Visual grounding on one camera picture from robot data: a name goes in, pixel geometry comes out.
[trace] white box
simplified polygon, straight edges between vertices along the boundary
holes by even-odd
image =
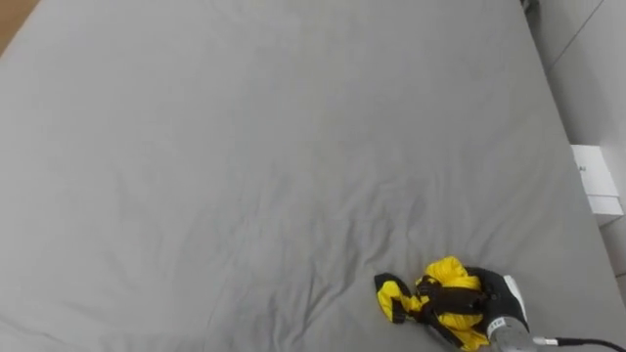
[[[626,305],[626,275],[617,277],[617,285],[619,286],[619,290],[622,292],[622,300]]]
[[[589,205],[599,226],[624,216],[619,194],[598,146],[571,146]]]

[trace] white tile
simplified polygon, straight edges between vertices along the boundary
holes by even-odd
[[[603,226],[600,232],[613,272],[615,275],[626,274],[626,218]]]
[[[602,0],[540,0],[531,25],[544,67],[551,66]]]

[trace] yellow fabric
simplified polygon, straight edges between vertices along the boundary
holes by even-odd
[[[416,281],[436,280],[443,287],[464,287],[480,290],[480,281],[470,276],[459,259],[449,256],[438,260],[426,267],[425,277]],[[408,313],[419,312],[428,303],[427,296],[407,296],[402,293],[400,286],[393,280],[386,281],[377,292],[380,308],[390,322],[393,322],[393,300],[399,301],[402,308]],[[480,323],[481,315],[459,315],[444,313],[438,316],[439,322],[456,335],[463,343],[464,351],[476,351],[480,346],[488,345],[487,337],[477,332],[473,327]]]

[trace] mattress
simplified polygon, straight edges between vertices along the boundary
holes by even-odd
[[[518,1],[46,0],[0,114],[2,350],[444,351],[373,276],[445,255],[626,344]]]

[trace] floor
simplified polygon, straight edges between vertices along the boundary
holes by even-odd
[[[0,0],[0,56],[39,0]]]

